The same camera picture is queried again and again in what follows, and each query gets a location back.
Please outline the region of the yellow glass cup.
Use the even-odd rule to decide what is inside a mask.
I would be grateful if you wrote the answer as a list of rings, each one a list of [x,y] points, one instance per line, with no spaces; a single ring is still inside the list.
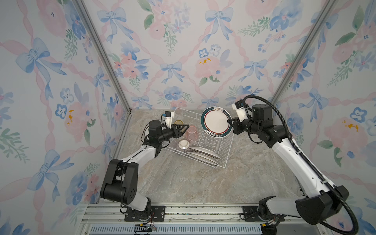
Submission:
[[[174,122],[175,125],[184,125],[184,123],[181,120],[176,120]]]

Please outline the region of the left aluminium corner post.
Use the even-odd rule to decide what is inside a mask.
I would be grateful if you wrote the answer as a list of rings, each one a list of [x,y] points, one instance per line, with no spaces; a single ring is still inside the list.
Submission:
[[[105,48],[103,46],[103,43],[100,40],[100,36],[99,36],[99,34],[96,30],[96,27],[95,27],[95,25],[92,21],[92,18],[91,18],[90,14],[89,14],[89,12],[86,8],[84,1],[73,0],[72,2],[73,2],[73,5],[76,7],[79,16],[82,18],[84,26],[88,30],[89,36],[92,38],[93,45],[94,45],[94,47],[95,47],[95,49],[96,49],[96,51],[99,55],[101,62],[103,63],[106,71],[108,72],[110,80],[114,84],[115,90],[117,91],[117,93],[119,95],[120,101],[124,105],[127,114],[130,115],[131,114],[131,108],[130,108],[127,100],[126,100],[126,97],[125,97],[125,94],[122,90],[121,84],[120,84],[119,80],[117,79],[117,77],[115,75],[115,71],[112,68],[112,66],[110,65],[110,60],[107,56],[107,53],[106,53]]]

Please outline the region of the aluminium corner post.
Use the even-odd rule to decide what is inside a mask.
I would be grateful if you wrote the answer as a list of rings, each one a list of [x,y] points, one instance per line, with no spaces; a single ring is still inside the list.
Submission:
[[[107,53],[106,53],[105,48],[103,46],[103,43],[100,40],[100,36],[99,36],[99,34],[96,30],[96,27],[95,27],[95,25],[92,21],[92,18],[91,18],[90,14],[89,14],[89,12],[86,8],[84,1],[73,0],[72,2],[73,2],[73,5],[76,7],[79,16],[82,18],[84,26],[88,30],[89,36],[92,38],[93,45],[94,45],[94,47],[95,47],[95,49],[96,49],[96,51],[99,55],[101,62],[103,63],[106,71],[108,72],[110,80],[114,84],[115,90],[117,91],[117,93],[119,95],[120,101],[124,105],[127,114],[130,115],[131,114],[131,108],[130,108],[127,100],[126,100],[126,97],[125,97],[125,94],[122,90],[121,84],[120,84],[119,80],[117,79],[117,77],[115,75],[115,71],[112,68],[112,66],[110,65],[110,60],[107,56]]]
[[[272,104],[276,104],[278,102],[280,96],[283,94],[288,83],[290,82],[293,75],[297,71],[300,63],[304,60],[306,54],[310,50],[311,45],[313,44],[314,40],[319,36],[321,29],[324,27],[325,22],[327,21],[327,19],[333,12],[334,7],[337,4],[337,2],[338,1],[335,1],[335,0],[329,0],[329,1],[324,2],[324,5],[318,14],[318,17],[316,18],[316,22],[312,25],[310,31],[307,34],[307,38],[301,44],[295,56],[295,59],[293,60],[291,64],[291,67],[285,73],[285,76],[282,79],[281,84],[278,86],[275,94],[273,95],[272,100],[271,100]]]

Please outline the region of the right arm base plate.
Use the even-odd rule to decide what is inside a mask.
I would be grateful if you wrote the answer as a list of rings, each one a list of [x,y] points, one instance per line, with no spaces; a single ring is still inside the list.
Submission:
[[[272,214],[268,209],[259,206],[243,206],[240,218],[246,222],[276,222],[280,214]]]

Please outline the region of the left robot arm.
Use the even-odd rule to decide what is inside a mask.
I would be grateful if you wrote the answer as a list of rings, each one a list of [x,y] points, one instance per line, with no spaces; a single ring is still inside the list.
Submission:
[[[152,120],[143,133],[142,146],[135,153],[123,159],[109,162],[100,189],[100,197],[120,203],[120,212],[139,221],[152,218],[151,200],[137,192],[140,168],[155,159],[164,143],[183,137],[188,124],[167,124],[160,119]]]

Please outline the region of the white plate green red rim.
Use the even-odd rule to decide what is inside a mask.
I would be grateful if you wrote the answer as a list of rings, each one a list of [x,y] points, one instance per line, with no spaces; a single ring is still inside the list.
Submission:
[[[228,123],[230,114],[223,108],[213,106],[205,109],[201,115],[203,130],[214,138],[224,138],[232,133],[232,127]]]

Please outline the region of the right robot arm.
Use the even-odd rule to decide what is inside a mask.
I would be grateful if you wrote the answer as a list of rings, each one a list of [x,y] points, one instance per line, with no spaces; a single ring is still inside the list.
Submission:
[[[268,104],[256,104],[249,108],[247,104],[237,101],[232,105],[237,117],[229,119],[228,123],[234,134],[246,132],[255,134],[260,143],[277,153],[287,164],[299,181],[303,190],[300,198],[279,198],[269,196],[259,201],[258,217],[264,221],[285,215],[300,217],[311,225],[316,225],[340,212],[343,208],[338,199],[346,200],[349,196],[344,186],[335,186],[332,190],[328,184],[332,181],[313,169],[310,160],[301,157],[301,151],[294,147],[295,141],[288,135],[283,125],[275,125],[272,108]]]

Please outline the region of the pink glass cup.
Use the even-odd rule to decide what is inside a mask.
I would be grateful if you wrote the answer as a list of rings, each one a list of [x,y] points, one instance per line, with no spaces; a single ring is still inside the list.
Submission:
[[[185,133],[186,139],[189,142],[195,142],[198,140],[198,131],[194,125],[191,125]]]

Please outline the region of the right aluminium corner post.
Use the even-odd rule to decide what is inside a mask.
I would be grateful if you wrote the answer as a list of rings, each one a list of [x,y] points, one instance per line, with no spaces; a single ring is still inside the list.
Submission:
[[[285,73],[285,76],[282,79],[281,84],[278,86],[275,94],[273,95],[272,100],[271,100],[272,104],[276,104],[278,102],[280,96],[283,94],[288,83],[290,82],[293,75],[297,71],[300,63],[304,60],[306,54],[310,50],[311,45],[313,44],[314,40],[319,36],[321,29],[324,27],[325,22],[327,21],[327,19],[333,12],[334,7],[337,4],[337,2],[338,1],[335,1],[335,0],[329,0],[329,1],[324,2],[324,5],[318,14],[318,17],[316,18],[316,22],[312,25],[310,31],[307,34],[307,38],[301,44],[295,56],[295,59],[293,60],[291,64],[291,67]]]

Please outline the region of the white plate front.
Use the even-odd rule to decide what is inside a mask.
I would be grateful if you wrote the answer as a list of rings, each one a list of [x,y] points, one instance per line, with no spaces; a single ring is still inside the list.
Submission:
[[[216,161],[214,158],[210,157],[210,156],[206,156],[206,155],[203,155],[203,154],[196,154],[196,153],[188,153],[188,155],[198,161],[201,161],[201,162],[204,162],[204,163],[207,163],[207,164],[212,164],[212,165],[219,165],[219,162]]]

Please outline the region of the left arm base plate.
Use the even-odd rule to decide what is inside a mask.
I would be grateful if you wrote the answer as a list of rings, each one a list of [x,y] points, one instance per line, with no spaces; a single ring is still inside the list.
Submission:
[[[144,211],[127,208],[125,222],[163,222],[166,206],[147,206]]]

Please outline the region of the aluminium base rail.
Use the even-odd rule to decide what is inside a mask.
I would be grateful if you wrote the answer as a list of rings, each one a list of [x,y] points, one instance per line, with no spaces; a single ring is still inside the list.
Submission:
[[[309,225],[300,218],[285,217],[267,228],[254,204],[154,203],[155,213],[137,221],[120,212],[118,203],[102,200],[87,207],[78,235],[330,235],[322,225]]]

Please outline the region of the striped ceramic bowl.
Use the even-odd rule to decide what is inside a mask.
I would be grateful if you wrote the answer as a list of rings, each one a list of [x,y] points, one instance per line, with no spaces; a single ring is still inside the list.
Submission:
[[[178,147],[181,151],[187,151],[190,148],[190,142],[188,140],[181,140],[178,143]]]

